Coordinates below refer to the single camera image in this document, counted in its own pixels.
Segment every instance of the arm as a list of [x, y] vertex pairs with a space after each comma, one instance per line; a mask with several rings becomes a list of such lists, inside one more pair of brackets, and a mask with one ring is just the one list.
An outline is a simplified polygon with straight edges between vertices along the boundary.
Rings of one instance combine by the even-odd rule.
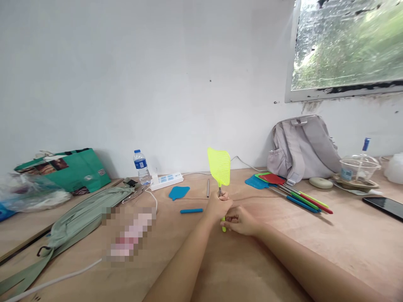
[[143, 302], [190, 301], [210, 232], [214, 225], [219, 227], [218, 222], [233, 203], [228, 198], [228, 193], [223, 193], [219, 198], [212, 194], [203, 217], [158, 277]]
[[379, 302], [385, 298], [353, 275], [271, 226], [244, 208], [232, 208], [221, 222], [233, 231], [261, 240], [316, 302]]

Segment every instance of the hand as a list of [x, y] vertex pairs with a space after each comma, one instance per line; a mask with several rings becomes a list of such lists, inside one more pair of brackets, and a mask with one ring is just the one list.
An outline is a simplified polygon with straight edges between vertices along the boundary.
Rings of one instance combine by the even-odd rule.
[[221, 220], [234, 202], [228, 197], [228, 192], [223, 191], [222, 194], [221, 197], [218, 197], [218, 194], [212, 194], [207, 204], [204, 216], [211, 221]]
[[220, 223], [222, 227], [239, 234], [256, 236], [261, 224], [242, 206], [231, 208]]

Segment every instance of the fly swatter handle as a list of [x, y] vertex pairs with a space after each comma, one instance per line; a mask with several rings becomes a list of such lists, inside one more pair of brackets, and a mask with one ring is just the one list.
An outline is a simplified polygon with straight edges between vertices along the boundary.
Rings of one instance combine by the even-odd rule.
[[[221, 191], [221, 187], [218, 188], [218, 197], [222, 196], [222, 191]], [[227, 231], [227, 228], [225, 226], [222, 227], [222, 231], [225, 233]]]

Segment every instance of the backpack pocket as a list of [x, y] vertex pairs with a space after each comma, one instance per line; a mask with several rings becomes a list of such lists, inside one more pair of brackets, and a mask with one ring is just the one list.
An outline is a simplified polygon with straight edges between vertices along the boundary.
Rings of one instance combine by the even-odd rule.
[[267, 158], [267, 170], [281, 177], [287, 177], [288, 168], [283, 149], [271, 150]]

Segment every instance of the window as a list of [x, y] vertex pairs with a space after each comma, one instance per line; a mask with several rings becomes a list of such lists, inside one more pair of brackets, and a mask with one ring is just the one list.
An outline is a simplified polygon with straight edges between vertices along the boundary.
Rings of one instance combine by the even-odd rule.
[[296, 0], [287, 102], [403, 91], [403, 3]]

